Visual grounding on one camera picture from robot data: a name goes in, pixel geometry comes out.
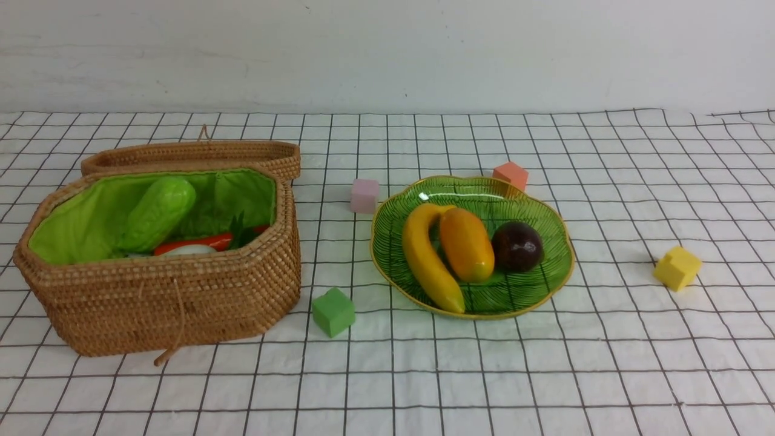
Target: toy banana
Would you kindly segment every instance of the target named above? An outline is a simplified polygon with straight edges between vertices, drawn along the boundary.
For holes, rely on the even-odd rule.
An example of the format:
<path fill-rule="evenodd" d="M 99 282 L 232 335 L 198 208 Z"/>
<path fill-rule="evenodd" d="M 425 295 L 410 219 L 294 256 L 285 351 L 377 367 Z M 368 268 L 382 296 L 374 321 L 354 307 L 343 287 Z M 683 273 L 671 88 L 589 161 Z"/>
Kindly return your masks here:
<path fill-rule="evenodd" d="M 439 206 L 423 203 L 417 206 L 404 224 L 401 242 L 404 253 L 415 278 L 422 289 L 441 309 L 451 313 L 464 313 L 466 303 L 457 280 L 431 245 L 429 229 L 443 213 L 454 206 Z"/>

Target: white wall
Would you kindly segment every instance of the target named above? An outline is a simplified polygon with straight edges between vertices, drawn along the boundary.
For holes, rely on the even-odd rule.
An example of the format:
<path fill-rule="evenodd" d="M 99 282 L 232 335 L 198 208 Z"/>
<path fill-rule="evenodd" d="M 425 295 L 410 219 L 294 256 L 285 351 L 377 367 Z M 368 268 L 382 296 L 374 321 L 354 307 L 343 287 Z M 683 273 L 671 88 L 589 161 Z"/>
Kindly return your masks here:
<path fill-rule="evenodd" d="M 775 106 L 774 0 L 0 0 L 0 112 Z"/>

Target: green plate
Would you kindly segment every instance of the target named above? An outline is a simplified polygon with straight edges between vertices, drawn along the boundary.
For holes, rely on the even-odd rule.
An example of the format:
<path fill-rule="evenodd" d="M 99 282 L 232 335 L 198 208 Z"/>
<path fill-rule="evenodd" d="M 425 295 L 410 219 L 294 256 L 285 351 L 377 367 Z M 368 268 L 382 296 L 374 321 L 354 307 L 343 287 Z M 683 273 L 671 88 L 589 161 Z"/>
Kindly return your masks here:
<path fill-rule="evenodd" d="M 484 222 L 490 237 L 508 221 L 529 224 L 541 235 L 543 262 L 522 274 L 504 274 L 496 269 L 482 284 L 461 282 L 466 313 L 441 310 L 417 283 L 401 246 L 404 222 L 424 202 L 468 209 Z M 430 237 L 443 259 L 436 226 Z M 442 315 L 479 320 L 515 317 L 544 304 L 565 285 L 576 261 L 568 230 L 554 209 L 507 182 L 485 177 L 434 176 L 387 199 L 374 215 L 370 248 L 379 272 L 412 302 Z"/>

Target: toy passion fruit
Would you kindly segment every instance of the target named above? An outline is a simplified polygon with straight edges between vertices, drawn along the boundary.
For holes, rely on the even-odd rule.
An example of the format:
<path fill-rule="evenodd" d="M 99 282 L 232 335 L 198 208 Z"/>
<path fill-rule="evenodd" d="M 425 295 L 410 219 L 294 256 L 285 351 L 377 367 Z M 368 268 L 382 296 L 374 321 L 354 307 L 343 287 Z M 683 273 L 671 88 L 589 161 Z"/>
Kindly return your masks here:
<path fill-rule="evenodd" d="M 527 223 L 509 221 L 492 236 L 497 266 L 506 274 L 529 272 L 543 261 L 543 241 Z"/>

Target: basket handle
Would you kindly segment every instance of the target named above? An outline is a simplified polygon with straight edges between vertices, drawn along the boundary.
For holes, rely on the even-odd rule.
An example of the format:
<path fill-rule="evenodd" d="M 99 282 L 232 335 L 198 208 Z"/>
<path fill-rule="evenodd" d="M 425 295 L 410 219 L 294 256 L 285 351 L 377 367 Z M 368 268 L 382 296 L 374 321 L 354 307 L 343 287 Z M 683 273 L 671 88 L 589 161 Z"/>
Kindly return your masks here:
<path fill-rule="evenodd" d="M 180 349 L 181 339 L 183 338 L 183 332 L 186 328 L 186 311 L 183 306 L 183 297 L 181 296 L 181 288 L 177 285 L 177 279 L 172 279 L 172 283 L 175 285 L 175 294 L 177 295 L 177 304 L 181 309 L 181 329 L 179 332 L 177 332 L 177 338 L 175 339 L 174 344 L 172 344 L 172 347 L 169 347 L 164 353 L 162 353 L 159 357 L 157 357 L 153 361 L 154 366 L 162 366 L 164 363 L 166 363 L 172 355 L 175 354 L 175 352 Z M 143 288 L 140 286 L 140 292 L 138 293 L 138 297 L 142 296 Z"/>
<path fill-rule="evenodd" d="M 201 130 L 199 130 L 199 136 L 196 138 L 196 141 L 199 142 L 202 140 L 202 137 L 207 138 L 207 142 L 212 141 L 212 137 L 210 136 L 210 133 L 207 131 L 207 124 L 201 125 Z"/>

